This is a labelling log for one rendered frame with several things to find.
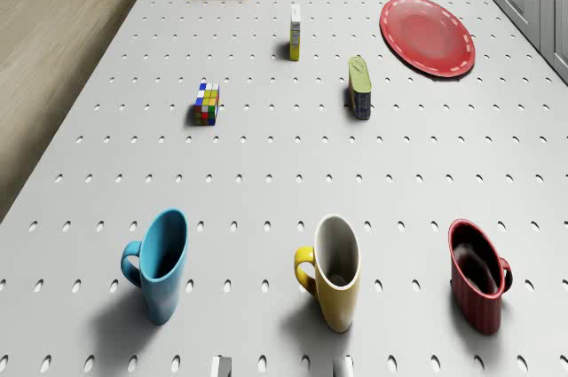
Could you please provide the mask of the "puzzle cube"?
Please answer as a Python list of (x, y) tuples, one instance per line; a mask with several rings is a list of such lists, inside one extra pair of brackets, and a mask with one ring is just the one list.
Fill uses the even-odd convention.
[(215, 125), (219, 108), (220, 87), (218, 83), (202, 82), (193, 106), (193, 121), (196, 125)]

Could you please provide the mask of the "flat-sided can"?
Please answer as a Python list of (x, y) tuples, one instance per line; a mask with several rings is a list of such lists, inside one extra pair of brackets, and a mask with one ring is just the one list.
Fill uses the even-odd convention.
[(349, 97), (351, 110), (360, 120), (368, 120), (371, 114), (372, 84), (366, 61), (360, 56), (348, 58)]

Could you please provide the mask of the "yellow and white carton box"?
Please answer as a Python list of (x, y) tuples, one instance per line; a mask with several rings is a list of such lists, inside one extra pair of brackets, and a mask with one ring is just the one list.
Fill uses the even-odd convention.
[(291, 4), (289, 55), (292, 61), (300, 57), (301, 8), (300, 4)]

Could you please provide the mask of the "yellow mug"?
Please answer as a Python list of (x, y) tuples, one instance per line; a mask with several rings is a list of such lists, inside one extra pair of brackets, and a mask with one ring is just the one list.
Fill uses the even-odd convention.
[(338, 333), (349, 329), (354, 319), (361, 257), (354, 230), (337, 214), (322, 218), (313, 246), (295, 252), (298, 283), (319, 303), (327, 324)]

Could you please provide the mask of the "blue mug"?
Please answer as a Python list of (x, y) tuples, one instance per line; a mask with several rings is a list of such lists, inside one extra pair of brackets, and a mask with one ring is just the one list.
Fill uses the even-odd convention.
[(141, 241), (129, 242), (122, 252), (122, 274), (142, 290), (156, 325), (166, 323), (178, 305), (188, 244), (185, 215), (170, 208), (155, 218)]

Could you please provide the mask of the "red plate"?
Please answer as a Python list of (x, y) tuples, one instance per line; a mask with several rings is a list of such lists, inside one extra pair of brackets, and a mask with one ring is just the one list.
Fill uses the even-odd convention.
[(438, 77), (456, 77), (475, 64), (476, 49), (461, 21), (431, 0), (390, 0), (381, 11), (387, 44), (407, 64)]

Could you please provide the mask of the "red mug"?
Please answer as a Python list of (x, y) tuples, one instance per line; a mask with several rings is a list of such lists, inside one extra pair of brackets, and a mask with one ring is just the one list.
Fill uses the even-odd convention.
[(499, 256), (487, 235), (467, 219), (454, 220), (448, 230), (451, 288), (462, 315), (482, 334), (501, 325), (502, 296), (512, 286), (509, 263)]

